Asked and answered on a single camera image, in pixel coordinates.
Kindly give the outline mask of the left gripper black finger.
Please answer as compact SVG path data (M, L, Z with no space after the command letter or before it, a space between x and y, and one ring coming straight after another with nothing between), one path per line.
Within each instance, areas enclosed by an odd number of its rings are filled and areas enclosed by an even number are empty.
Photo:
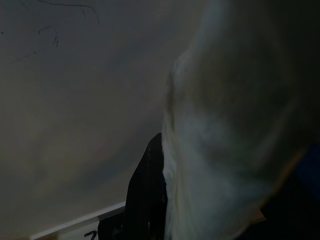
M167 192L163 176L162 134L148 143L128 185L123 217L125 240L164 238Z

